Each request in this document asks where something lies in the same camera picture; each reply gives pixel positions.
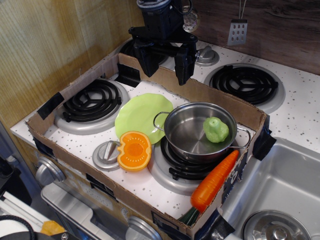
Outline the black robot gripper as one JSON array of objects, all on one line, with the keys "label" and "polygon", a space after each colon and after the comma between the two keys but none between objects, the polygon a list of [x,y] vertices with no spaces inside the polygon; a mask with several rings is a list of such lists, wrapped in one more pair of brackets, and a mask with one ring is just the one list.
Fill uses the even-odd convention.
[{"label": "black robot gripper", "polygon": [[134,52],[145,75],[158,69],[155,54],[174,57],[175,73],[180,86],[194,74],[197,60],[197,37],[184,30],[182,4],[139,4],[144,26],[128,31],[134,41]]}]

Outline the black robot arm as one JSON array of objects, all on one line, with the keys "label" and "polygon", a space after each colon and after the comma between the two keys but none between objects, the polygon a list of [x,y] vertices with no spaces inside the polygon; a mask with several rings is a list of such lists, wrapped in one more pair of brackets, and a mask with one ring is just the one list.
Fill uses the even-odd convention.
[{"label": "black robot arm", "polygon": [[180,0],[138,0],[144,26],[131,27],[133,49],[143,72],[151,77],[158,69],[159,63],[154,55],[174,58],[175,74],[180,86],[186,84],[194,74],[199,52],[198,38],[185,31],[184,16],[193,9],[189,1],[189,10],[183,12]]}]

